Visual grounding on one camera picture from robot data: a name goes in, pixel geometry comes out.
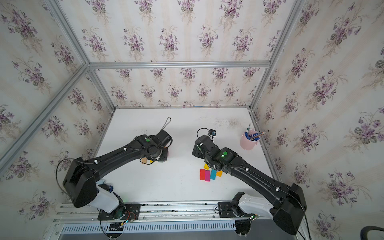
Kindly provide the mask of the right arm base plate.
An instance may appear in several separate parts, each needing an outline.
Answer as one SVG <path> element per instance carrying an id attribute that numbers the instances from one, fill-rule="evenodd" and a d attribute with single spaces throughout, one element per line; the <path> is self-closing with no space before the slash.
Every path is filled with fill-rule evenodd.
<path id="1" fill-rule="evenodd" d="M 218 202 L 218 206 L 215 208 L 220 218 L 254 218 L 257 219 L 260 216 L 256 214 L 247 214 L 240 208 L 237 202 Z"/>

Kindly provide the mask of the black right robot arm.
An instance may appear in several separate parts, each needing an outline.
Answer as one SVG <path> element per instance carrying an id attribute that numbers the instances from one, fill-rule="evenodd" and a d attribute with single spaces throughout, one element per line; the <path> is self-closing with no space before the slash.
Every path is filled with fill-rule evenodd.
<path id="1" fill-rule="evenodd" d="M 256 190 L 272 204 L 268 214 L 275 224 L 290 235 L 298 233 L 307 210 L 304 191 L 300 186 L 288 186 L 274 180 L 251 166 L 233 150 L 220 149 L 207 135 L 195 141 L 192 155 L 205 160 L 211 169 L 238 178 Z"/>

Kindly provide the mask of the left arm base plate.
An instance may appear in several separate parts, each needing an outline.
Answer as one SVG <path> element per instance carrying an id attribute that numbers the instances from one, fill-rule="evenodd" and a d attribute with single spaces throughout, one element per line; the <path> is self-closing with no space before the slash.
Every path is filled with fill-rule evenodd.
<path id="1" fill-rule="evenodd" d="M 111 213 L 107 213 L 104 210 L 100 210 L 98 215 L 98 221 L 126 221 L 129 222 L 139 219 L 141 204 L 120 204 L 116 210 Z"/>

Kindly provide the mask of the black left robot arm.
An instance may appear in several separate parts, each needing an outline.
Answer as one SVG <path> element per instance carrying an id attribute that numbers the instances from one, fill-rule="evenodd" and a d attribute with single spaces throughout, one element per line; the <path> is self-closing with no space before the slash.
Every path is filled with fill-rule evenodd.
<path id="1" fill-rule="evenodd" d="M 103 177 L 135 160 L 146 158 L 153 162 L 164 162 L 168 158 L 168 148 L 172 137 L 160 130 L 157 135 L 135 137 L 127 145 L 105 155 L 84 161 L 72 161 L 63 180 L 63 187 L 75 208 L 96 207 L 117 218 L 124 214 L 125 204 L 117 194 L 97 185 Z"/>

